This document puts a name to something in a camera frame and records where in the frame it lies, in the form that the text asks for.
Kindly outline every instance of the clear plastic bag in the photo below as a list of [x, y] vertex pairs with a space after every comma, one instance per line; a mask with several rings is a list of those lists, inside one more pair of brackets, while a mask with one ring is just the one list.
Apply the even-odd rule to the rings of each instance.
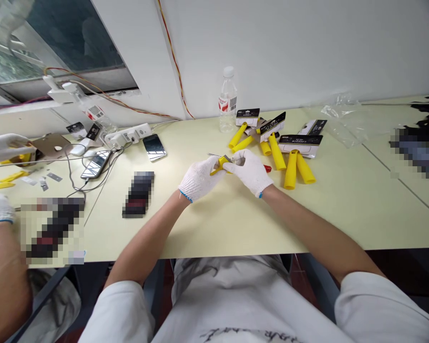
[[375, 136], [391, 132], [400, 124], [386, 123], [368, 106], [351, 99], [349, 92], [339, 93], [323, 102], [306, 108], [312, 119], [327, 119], [324, 131], [329, 131], [347, 148], [352, 148]]

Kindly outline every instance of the white smartphone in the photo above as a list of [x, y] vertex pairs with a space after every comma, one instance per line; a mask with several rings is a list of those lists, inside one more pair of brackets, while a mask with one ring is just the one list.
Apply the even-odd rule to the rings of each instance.
[[151, 162], [167, 156], [167, 152], [163, 148], [161, 140], [156, 134], [143, 138], [143, 144]]

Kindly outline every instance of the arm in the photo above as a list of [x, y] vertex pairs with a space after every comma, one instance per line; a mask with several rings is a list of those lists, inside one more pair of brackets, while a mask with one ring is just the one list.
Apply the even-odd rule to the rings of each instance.
[[167, 202], [137, 232], [125, 247], [111, 270], [105, 288], [122, 280], [133, 280], [143, 286], [144, 280], [153, 270], [167, 237], [190, 201], [173, 192]]
[[7, 340], [32, 313], [27, 265], [12, 233], [14, 209], [0, 194], [0, 342]]
[[119, 255], [105, 288], [124, 280], [132, 280], [143, 286], [181, 213], [191, 203], [208, 194], [225, 175], [225, 171], [219, 171], [210, 176], [217, 160], [218, 157], [211, 156], [206, 161], [194, 163], [189, 168], [178, 187], [179, 190], [170, 196], [164, 206], [137, 232]]
[[223, 167], [237, 175], [257, 198], [264, 199], [287, 228], [339, 282], [352, 272], [385, 276], [356, 242], [278, 190], [261, 160], [251, 151], [238, 151], [233, 159], [245, 162], [243, 166], [225, 163]]
[[385, 277], [354, 240], [274, 185], [263, 190], [262, 199], [338, 282], [352, 272], [370, 272]]

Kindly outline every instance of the smartphone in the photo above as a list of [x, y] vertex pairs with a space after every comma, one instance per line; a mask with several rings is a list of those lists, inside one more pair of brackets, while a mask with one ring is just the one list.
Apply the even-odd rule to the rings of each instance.
[[154, 186], [154, 172], [136, 172], [123, 206], [123, 218], [143, 218]]
[[94, 155], [87, 168], [82, 172], [82, 179], [96, 179], [100, 176], [110, 159], [111, 151], [102, 151]]
[[167, 152], [163, 148], [161, 140], [156, 134], [143, 138], [143, 144], [151, 162], [167, 156]]

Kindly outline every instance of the bottle label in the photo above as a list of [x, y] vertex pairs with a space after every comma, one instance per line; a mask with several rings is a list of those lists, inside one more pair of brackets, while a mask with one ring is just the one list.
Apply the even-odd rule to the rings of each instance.
[[98, 106], [92, 106], [91, 108], [88, 109], [88, 112], [86, 114], [89, 117], [89, 119], [93, 121], [100, 119], [105, 115], [102, 109]]
[[230, 112], [235, 110], [237, 108], [237, 97], [231, 99], [219, 97], [218, 107], [221, 112]]

